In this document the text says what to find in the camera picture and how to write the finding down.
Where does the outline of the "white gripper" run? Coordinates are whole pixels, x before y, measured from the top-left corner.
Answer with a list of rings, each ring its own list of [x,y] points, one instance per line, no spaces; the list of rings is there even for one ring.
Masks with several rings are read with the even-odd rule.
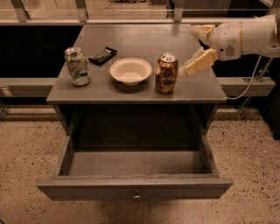
[[[199,48],[182,66],[182,76],[187,77],[211,67],[221,61],[237,60],[242,55],[242,23],[228,22],[215,27],[214,24],[193,25],[190,33],[210,49]]]

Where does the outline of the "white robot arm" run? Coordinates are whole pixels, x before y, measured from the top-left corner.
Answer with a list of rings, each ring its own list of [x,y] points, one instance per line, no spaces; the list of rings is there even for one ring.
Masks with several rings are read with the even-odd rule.
[[[208,47],[202,47],[183,65],[185,76],[212,66],[216,60],[237,60],[242,55],[280,57],[278,15],[254,17],[245,21],[192,25],[190,33]]]

